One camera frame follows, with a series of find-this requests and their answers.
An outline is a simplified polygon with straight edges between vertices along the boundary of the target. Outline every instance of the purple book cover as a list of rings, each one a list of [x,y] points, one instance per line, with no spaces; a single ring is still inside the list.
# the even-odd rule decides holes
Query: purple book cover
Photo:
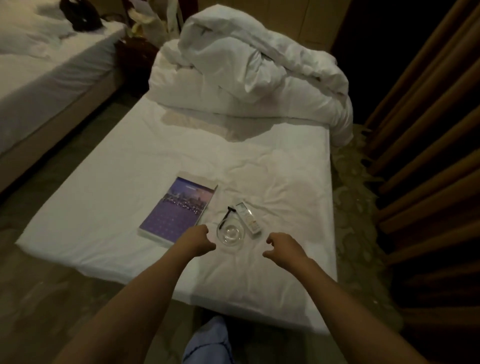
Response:
[[[214,190],[177,177],[140,230],[174,243],[197,223],[213,193]]]

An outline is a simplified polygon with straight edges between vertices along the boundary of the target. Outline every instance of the black bag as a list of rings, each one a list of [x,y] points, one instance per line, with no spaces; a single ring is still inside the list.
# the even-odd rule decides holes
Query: black bag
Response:
[[[60,0],[60,10],[76,32],[91,32],[103,27],[98,11],[88,0]]]

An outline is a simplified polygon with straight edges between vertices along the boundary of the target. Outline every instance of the floor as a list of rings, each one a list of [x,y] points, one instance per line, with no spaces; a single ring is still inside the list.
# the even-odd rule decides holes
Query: floor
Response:
[[[0,196],[0,362],[49,363],[121,285],[82,276],[42,261],[14,245],[29,220],[70,173],[136,102],[119,92],[43,158],[14,188]],[[371,179],[360,164],[361,126],[346,147],[332,148],[337,268],[339,283],[388,326],[401,317],[388,294],[372,223]],[[180,363],[199,327],[203,310],[173,301],[146,363]],[[229,318],[238,363],[345,363],[331,337],[295,332]]]

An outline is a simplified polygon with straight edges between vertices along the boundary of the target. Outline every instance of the mattress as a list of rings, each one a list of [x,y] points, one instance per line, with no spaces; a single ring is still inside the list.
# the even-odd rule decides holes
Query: mattress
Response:
[[[124,25],[62,40],[49,59],[0,55],[0,153],[10,149],[88,91],[115,66]]]
[[[180,171],[218,182],[200,219],[217,249],[193,259],[173,299],[223,314],[326,333],[292,275],[262,257],[290,233],[336,280],[329,131],[293,119],[169,109],[143,97],[41,207],[16,242],[36,257],[128,283],[167,247],[138,227]],[[263,228],[227,247],[216,227],[244,200]]]

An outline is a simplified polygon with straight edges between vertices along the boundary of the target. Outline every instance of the curtain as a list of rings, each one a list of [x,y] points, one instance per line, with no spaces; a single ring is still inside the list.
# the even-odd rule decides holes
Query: curtain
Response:
[[[456,1],[365,126],[404,334],[432,361],[479,363],[479,0]]]

